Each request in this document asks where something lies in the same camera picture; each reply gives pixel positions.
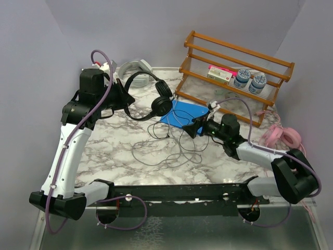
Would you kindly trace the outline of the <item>wooden two-tier rack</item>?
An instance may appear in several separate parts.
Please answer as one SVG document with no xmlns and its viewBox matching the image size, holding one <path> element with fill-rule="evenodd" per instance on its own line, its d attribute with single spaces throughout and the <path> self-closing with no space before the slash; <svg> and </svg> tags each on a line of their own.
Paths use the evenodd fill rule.
<svg viewBox="0 0 333 250">
<path fill-rule="evenodd" d="M 274 106 L 283 83 L 288 82 L 295 64 L 265 55 L 232 43 L 228 43 L 196 31 L 191 31 L 184 42 L 187 55 L 179 72 L 182 80 L 175 89 L 178 97 L 204 105 L 210 99 L 225 99 L 224 95 L 214 94 L 216 89 L 235 92 L 254 110 L 266 111 Z M 228 84 L 207 78 L 209 65 L 237 71 L 247 69 L 251 78 L 243 89 L 234 86 L 235 77 Z M 257 73 L 264 73 L 267 84 L 260 94 L 252 94 L 249 85 Z"/>
</svg>

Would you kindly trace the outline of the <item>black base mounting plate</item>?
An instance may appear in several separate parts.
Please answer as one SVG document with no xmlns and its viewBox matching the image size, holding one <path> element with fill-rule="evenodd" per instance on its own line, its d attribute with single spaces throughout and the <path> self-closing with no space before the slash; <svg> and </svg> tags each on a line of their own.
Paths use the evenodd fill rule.
<svg viewBox="0 0 333 250">
<path fill-rule="evenodd" d="M 95 202 L 99 210 L 119 208 L 123 217 L 139 217 L 143 212 L 155 217 L 237 216 L 238 208 L 255 202 L 269 204 L 268 199 L 253 196 L 246 183 L 191 185 L 115 185 L 108 198 L 119 202 Z"/>
</svg>

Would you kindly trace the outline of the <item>blue white jar left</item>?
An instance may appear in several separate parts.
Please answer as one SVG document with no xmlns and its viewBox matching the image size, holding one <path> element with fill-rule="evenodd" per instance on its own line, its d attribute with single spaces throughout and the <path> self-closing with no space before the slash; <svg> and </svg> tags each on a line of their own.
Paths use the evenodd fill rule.
<svg viewBox="0 0 333 250">
<path fill-rule="evenodd" d="M 250 78 L 251 72 L 249 70 L 239 69 L 234 79 L 234 86 L 239 89 L 243 89 L 246 87 Z"/>
</svg>

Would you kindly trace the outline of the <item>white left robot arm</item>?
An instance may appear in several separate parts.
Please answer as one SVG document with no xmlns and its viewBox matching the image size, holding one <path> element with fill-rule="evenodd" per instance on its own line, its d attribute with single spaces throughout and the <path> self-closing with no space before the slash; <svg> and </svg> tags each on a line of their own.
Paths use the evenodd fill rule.
<svg viewBox="0 0 333 250">
<path fill-rule="evenodd" d="M 113 203 L 114 183 L 96 179 L 87 186 L 75 188 L 75 178 L 84 147 L 101 112 L 121 110 L 135 99 L 124 89 L 121 80 L 104 85 L 108 74 L 100 69 L 84 69 L 80 88 L 62 109 L 60 140 L 50 172 L 41 189 L 32 192 L 29 202 L 48 214 L 78 220 L 85 208 L 97 201 Z"/>
</svg>

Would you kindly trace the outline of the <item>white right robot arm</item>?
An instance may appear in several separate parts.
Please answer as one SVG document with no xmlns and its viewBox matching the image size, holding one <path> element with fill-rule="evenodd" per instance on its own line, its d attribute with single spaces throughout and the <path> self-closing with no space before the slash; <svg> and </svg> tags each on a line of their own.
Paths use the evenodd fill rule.
<svg viewBox="0 0 333 250">
<path fill-rule="evenodd" d="M 273 177 L 255 177 L 239 190 L 243 203 L 250 204 L 258 196 L 277 196 L 297 204 L 321 189 L 318 177 L 300 150 L 273 150 L 251 143 L 240 135 L 240 124 L 235 115 L 224 114 L 221 122 L 216 122 L 205 114 L 192 119 L 192 123 L 182 129 L 193 139 L 197 135 L 217 138 L 227 156 L 273 172 Z"/>
</svg>

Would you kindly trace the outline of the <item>clear tape roll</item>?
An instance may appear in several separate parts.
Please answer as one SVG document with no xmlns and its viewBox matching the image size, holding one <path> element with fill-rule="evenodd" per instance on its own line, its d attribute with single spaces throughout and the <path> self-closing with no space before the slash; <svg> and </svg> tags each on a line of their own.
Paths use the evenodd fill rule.
<svg viewBox="0 0 333 250">
<path fill-rule="evenodd" d="M 225 97 L 225 99 L 229 99 L 229 98 L 232 99 L 231 101 L 228 101 L 229 104 L 237 103 L 238 99 L 240 98 L 240 96 L 237 93 L 235 93 L 235 92 L 227 92 L 224 95 L 224 97 Z"/>
</svg>

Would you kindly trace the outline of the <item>white green cardboard box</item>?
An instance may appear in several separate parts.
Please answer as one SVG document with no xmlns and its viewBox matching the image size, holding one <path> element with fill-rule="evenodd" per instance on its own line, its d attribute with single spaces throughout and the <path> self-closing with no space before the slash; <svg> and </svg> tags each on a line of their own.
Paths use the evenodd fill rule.
<svg viewBox="0 0 333 250">
<path fill-rule="evenodd" d="M 207 78 L 228 84 L 232 79 L 233 74 L 217 67 L 210 67 L 207 73 Z"/>
</svg>

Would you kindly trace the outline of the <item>black headphones with cable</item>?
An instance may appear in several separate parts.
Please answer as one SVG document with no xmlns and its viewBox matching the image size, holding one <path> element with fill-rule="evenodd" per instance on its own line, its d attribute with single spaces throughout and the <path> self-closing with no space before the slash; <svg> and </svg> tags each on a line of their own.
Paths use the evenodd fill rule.
<svg viewBox="0 0 333 250">
<path fill-rule="evenodd" d="M 168 115 L 169 112 L 173 108 L 173 103 L 172 103 L 172 100 L 174 100 L 173 94 L 172 94 L 169 86 L 166 84 L 166 82 L 164 80 L 158 78 L 157 76 L 155 76 L 153 73 L 145 71 L 145 70 L 141 70 L 141 71 L 134 73 L 127 79 L 124 89 L 126 91 L 128 91 L 132 82 L 134 81 L 134 78 L 137 77 L 138 75 L 142 75 L 142 74 L 147 74 L 147 75 L 153 77 L 154 80 L 156 80 L 155 88 L 159 94 L 159 97 L 156 98 L 151 103 L 151 112 L 144 117 L 141 117 L 141 118 L 132 117 L 128 108 L 124 109 L 125 113 L 132 120 L 136 120 L 136 121 L 147 121 L 153 117 L 163 117 L 163 116 Z"/>
</svg>

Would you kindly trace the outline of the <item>blue white jar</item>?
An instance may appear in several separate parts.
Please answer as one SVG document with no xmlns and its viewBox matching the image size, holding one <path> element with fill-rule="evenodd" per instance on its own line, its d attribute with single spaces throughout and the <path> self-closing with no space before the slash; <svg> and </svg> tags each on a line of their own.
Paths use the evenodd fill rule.
<svg viewBox="0 0 333 250">
<path fill-rule="evenodd" d="M 257 73 L 252 78 L 250 85 L 249 85 L 249 91 L 252 94 L 260 94 L 264 87 L 267 84 L 267 78 L 264 73 Z"/>
<path fill-rule="evenodd" d="M 234 79 L 234 86 L 239 89 L 243 89 L 246 87 L 250 78 L 251 72 L 249 70 L 239 69 Z"/>
</svg>

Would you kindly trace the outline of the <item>blue plastic board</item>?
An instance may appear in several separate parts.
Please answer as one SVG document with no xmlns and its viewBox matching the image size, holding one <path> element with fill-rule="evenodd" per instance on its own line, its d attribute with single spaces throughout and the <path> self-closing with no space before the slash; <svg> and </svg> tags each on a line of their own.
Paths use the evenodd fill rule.
<svg viewBox="0 0 333 250">
<path fill-rule="evenodd" d="M 192 119 L 205 115 L 209 111 L 207 107 L 177 100 L 172 103 L 173 109 L 160 121 L 180 129 L 184 125 L 192 124 Z"/>
</svg>

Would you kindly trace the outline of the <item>blue white jar right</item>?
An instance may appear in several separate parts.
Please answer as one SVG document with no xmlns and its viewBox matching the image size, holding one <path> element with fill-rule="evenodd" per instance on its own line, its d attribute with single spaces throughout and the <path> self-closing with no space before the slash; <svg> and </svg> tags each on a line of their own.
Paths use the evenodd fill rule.
<svg viewBox="0 0 333 250">
<path fill-rule="evenodd" d="M 264 87 L 267 84 L 267 78 L 264 73 L 257 73 L 252 78 L 250 85 L 249 85 L 249 91 L 252 94 L 260 94 Z"/>
</svg>

